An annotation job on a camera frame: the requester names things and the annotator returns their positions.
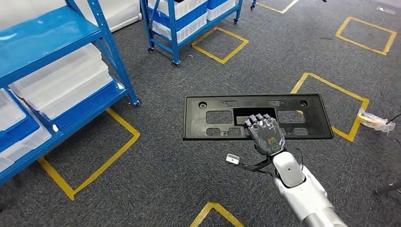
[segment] blue shelving unit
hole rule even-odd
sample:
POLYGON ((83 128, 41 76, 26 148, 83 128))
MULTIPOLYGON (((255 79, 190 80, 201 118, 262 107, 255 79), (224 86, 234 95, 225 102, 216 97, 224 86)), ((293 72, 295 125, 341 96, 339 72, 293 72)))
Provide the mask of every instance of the blue shelving unit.
MULTIPOLYGON (((177 42, 177 26, 175 24, 174 0, 167 0, 168 14, 170 17, 168 27, 171 30, 171 40, 152 30, 152 23, 154 20, 153 17, 156 17, 155 14, 157 14, 157 12, 155 13, 156 10, 151 10, 152 14, 150 14, 147 0, 140 0, 143 21, 144 21, 144 25, 145 25, 146 34, 148 36, 148 42, 149 42, 148 52, 153 53, 153 50, 155 49, 155 45, 158 45, 159 47, 161 47, 162 49, 164 49, 165 51, 167 51, 173 55, 172 65, 174 67, 177 67, 180 64, 180 60, 179 60, 179 56, 178 56, 179 50, 183 46, 187 45, 190 41, 194 40, 196 37, 200 36, 201 34, 209 31, 215 24, 217 24, 221 20, 225 19, 226 17, 230 16, 234 12, 236 12, 236 16, 234 18, 234 24, 237 24, 237 22, 240 18, 240 14, 241 14, 242 1, 243 0, 239 0, 238 4, 235 5, 233 8, 231 8, 229 11, 225 12, 224 14, 220 15, 218 18, 216 18, 212 21, 207 21, 205 26, 203 26, 202 28, 197 30, 194 34, 192 34, 191 36, 186 38, 184 41, 178 43, 177 42), (156 35, 161 37, 163 40, 167 41, 171 45, 171 47, 168 47, 165 44, 163 44, 162 42, 160 42, 159 40, 155 39, 156 35)), ((159 2, 160 2, 160 0, 156 1, 154 9, 157 9, 159 2)))
POLYGON ((96 43, 100 47, 116 70, 123 86, 120 84, 118 92, 104 99, 103 103, 92 108, 89 113, 79 116, 65 129, 53 132, 48 126, 52 138, 2 171, 0 185, 52 150, 122 97, 128 96, 133 105, 140 104, 98 0, 87 1, 99 26, 85 19, 74 0, 66 0, 65 7, 0 31, 0 87, 7 87, 8 84, 88 43, 96 43))

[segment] robot finger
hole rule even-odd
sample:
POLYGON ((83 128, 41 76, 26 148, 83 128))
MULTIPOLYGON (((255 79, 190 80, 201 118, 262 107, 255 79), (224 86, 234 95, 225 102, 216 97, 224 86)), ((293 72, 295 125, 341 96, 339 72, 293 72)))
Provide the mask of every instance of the robot finger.
POLYGON ((261 121, 261 120, 263 119, 263 116, 262 116, 262 114, 260 114, 260 113, 258 113, 258 114, 256 115, 256 117, 259 119, 259 121, 261 121))
POLYGON ((249 120, 249 119, 245 120, 245 124, 246 124, 247 127, 251 127, 252 126, 251 120, 249 120))
POLYGON ((256 121, 258 121, 258 119, 256 119, 255 115, 253 115, 253 114, 249 118, 251 119, 252 123, 255 123, 256 121))

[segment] white plastic bin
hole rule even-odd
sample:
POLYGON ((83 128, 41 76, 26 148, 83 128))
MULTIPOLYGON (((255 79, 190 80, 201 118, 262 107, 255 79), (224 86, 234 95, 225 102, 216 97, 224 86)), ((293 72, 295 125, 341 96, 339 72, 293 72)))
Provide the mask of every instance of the white plastic bin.
MULTIPOLYGON (((180 43, 184 41, 186 38, 194 34, 196 31, 198 31, 201 27, 206 25, 206 17, 208 16, 208 13, 203 14, 200 16, 198 19, 194 20, 191 22, 189 25, 185 26, 183 29, 177 32, 177 43, 180 43)), ((153 22, 153 31, 156 33, 159 33, 161 35, 164 35, 168 39, 171 40, 171 30, 158 23, 158 22, 153 22)))
POLYGON ((40 124, 37 119, 36 121, 40 126, 38 130, 27 136, 25 139, 0 152, 0 172, 52 137, 48 130, 40 124))
POLYGON ((26 114, 19 108, 10 95, 0 89, 0 131, 5 131, 9 127, 18 123, 26 117, 26 114))
POLYGON ((214 9, 208 9, 208 21, 218 18, 220 15, 229 11, 235 6, 235 0, 228 0, 214 9))
MULTIPOLYGON (((198 6, 202 5, 205 3, 207 0, 185 0, 182 2, 174 2, 174 14, 175 14, 175 19, 179 19, 185 14, 191 12, 198 6)), ((155 8, 156 0, 148 0, 148 6, 151 7, 152 9, 155 8)), ((168 13, 168 3, 167 0, 160 0, 159 2, 159 11, 166 14, 169 16, 170 14, 168 13)))
POLYGON ((17 80, 9 87, 24 99, 34 99, 35 96, 46 96, 46 99, 50 95, 47 92, 62 92, 79 82, 86 76, 81 71, 101 58, 100 51, 93 44, 88 44, 17 80))
POLYGON ((107 65, 103 61, 100 63, 89 70, 93 76, 86 77, 85 80, 81 80, 81 84, 70 87, 65 93, 58 94, 56 98, 45 100, 39 104, 27 102, 50 120, 58 117, 113 80, 109 75, 107 65))

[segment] gray carpet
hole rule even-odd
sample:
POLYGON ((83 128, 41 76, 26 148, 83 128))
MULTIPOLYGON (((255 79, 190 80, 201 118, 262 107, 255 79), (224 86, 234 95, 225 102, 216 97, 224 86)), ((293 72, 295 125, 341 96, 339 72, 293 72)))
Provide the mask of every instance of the gray carpet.
MULTIPOLYGON (((401 31, 401 14, 386 14, 377 6, 368 0, 300 0, 279 14, 260 6, 250 11, 245 1, 237 25, 231 18, 218 24, 249 40, 226 64, 189 45, 180 51, 182 65, 173 68, 169 54, 158 49, 148 54, 141 22, 117 31, 114 37, 142 105, 133 107, 125 98, 112 108, 140 138, 74 201, 38 163, 32 164, 0 187, 0 226, 187 227, 208 201, 221 204, 245 226, 297 226, 268 175, 225 163, 227 153, 258 162, 251 141, 182 141, 184 98, 288 93, 308 71, 368 98, 368 112, 393 117, 401 111, 400 37, 386 56, 335 37, 348 16, 401 31)), ((386 34, 351 26, 356 32, 347 29, 344 35, 384 48, 386 34)), ((235 48, 225 34, 211 38, 203 45, 216 56, 235 48)), ((299 91, 322 93, 333 126, 350 130, 360 101, 311 78, 299 91)), ((288 149, 303 151, 305 165, 349 226, 400 226, 400 195, 372 194, 376 186, 401 180, 399 135, 399 126, 388 135, 360 126, 353 142, 336 135, 288 141, 288 149)), ((128 139, 127 131, 104 113, 46 159, 76 188, 128 139)), ((294 156, 300 160, 298 153, 294 156)), ((211 211, 201 226, 229 223, 211 211)))

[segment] blue storage bin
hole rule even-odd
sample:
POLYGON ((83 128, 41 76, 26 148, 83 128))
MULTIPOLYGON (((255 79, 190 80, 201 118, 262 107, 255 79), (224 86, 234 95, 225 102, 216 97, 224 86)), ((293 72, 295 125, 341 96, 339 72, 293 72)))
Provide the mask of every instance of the blue storage bin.
POLYGON ((39 124, 35 119, 29 114, 26 108, 15 98, 15 96, 8 90, 6 92, 11 96, 14 102, 21 108, 25 113, 25 118, 18 121, 16 124, 7 128, 5 131, 0 131, 0 152, 9 148, 16 142, 24 139, 33 132, 39 129, 39 124))
POLYGON ((47 118, 46 115, 44 114, 42 114, 42 117, 46 121, 57 125, 59 130, 63 130, 67 128, 70 124, 74 123, 83 115, 89 113, 98 105, 104 103, 105 100, 113 96, 118 91, 119 91, 118 85, 116 81, 113 80, 112 82, 108 83, 106 86, 102 87, 101 89, 93 93, 91 96, 84 99, 80 103, 76 104, 75 106, 73 106, 72 108, 61 114, 60 116, 52 120, 47 118))
MULTIPOLYGON (((153 13, 153 9, 150 7, 148 9, 149 9, 149 17, 150 17, 153 13)), ((207 10, 208 10, 208 2, 206 1, 202 5, 198 6, 194 10, 192 10, 191 12, 185 14, 184 16, 182 16, 181 18, 176 20, 175 21, 176 30, 179 31, 179 30, 183 29, 185 26, 187 26, 188 24, 190 24, 191 22, 193 22, 194 20, 198 19, 200 16, 205 14, 207 12, 207 10)), ((156 13, 153 17, 153 21, 163 24, 164 26, 166 26, 168 28, 170 27, 170 17, 160 11, 156 11, 156 13)))
POLYGON ((208 9, 214 9, 228 0, 208 0, 208 9))

